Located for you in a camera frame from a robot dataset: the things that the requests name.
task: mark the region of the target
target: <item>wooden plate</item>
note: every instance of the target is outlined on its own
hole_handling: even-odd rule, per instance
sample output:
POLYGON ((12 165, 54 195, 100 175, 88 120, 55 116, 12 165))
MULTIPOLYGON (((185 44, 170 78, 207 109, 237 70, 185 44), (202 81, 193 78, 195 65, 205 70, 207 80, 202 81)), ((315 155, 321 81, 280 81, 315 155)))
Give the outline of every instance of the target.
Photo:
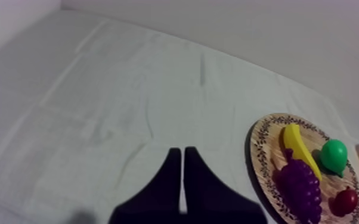
MULTIPOLYGON (((253 127, 250 136, 250 158, 257 180, 274 210, 286 223, 299 223, 297 217, 291 214, 284 204, 273 181, 273 172, 276 170, 274 161, 281 167, 287 164, 281 149, 283 143, 280 134, 282 129, 290 123, 300 125, 302 139, 311 152, 321 150, 324 143, 330 139, 322 130, 303 118, 290 114, 270 114, 258 120, 253 127)), ((320 206, 323 212, 320 223, 359 223, 359 202, 357 208, 344 217, 335 216, 329 209, 329 201, 347 186, 356 190, 359 196, 359 182, 349 161, 343 174, 344 177, 339 178, 322 172, 323 180, 320 182, 320 189, 323 201, 320 206)))

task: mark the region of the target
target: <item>wrinkled fabric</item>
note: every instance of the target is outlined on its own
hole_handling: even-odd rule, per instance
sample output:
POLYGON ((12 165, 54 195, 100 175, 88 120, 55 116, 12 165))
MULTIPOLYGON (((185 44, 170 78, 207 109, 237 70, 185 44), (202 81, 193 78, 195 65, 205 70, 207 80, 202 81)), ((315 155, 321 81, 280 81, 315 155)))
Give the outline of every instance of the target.
POLYGON ((0 223, 107 223, 170 147, 190 145, 260 203, 244 144, 270 113, 349 142, 359 177, 359 120, 316 91, 183 39, 57 12, 0 51, 0 223))

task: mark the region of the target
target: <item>toy red apple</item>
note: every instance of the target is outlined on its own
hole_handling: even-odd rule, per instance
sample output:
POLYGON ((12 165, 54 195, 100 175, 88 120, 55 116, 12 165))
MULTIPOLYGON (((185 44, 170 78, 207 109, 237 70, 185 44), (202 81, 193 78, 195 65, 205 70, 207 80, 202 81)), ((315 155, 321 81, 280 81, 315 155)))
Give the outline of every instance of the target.
POLYGON ((350 214, 358 205, 358 201, 359 197, 356 191, 347 187, 335 197, 334 208, 342 215, 350 214))

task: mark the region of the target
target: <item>yellow object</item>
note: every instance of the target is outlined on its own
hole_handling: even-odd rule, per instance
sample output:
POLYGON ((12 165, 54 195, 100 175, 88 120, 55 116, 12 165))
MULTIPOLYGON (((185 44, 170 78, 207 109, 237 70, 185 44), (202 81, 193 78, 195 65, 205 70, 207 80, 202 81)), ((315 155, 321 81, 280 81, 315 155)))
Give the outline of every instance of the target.
POLYGON ((287 125, 284 130, 283 140, 285 147, 291 148, 293 150, 292 157, 297 160, 303 160, 312 169, 317 179, 321 181, 320 170, 318 169, 316 162, 314 161, 312 155, 302 140, 302 136, 299 131, 299 125, 287 125))

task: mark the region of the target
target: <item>white cloth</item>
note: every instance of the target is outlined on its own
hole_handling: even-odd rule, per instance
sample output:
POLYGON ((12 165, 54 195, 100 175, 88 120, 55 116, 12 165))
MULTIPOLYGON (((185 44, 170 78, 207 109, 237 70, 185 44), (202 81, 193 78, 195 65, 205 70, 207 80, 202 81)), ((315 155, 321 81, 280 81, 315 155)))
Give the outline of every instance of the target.
POLYGON ((66 224, 76 215, 106 223, 170 147, 189 145, 260 203, 244 144, 270 113, 302 116, 342 138, 359 177, 356 141, 315 91, 183 39, 55 13, 0 52, 0 223, 66 224))

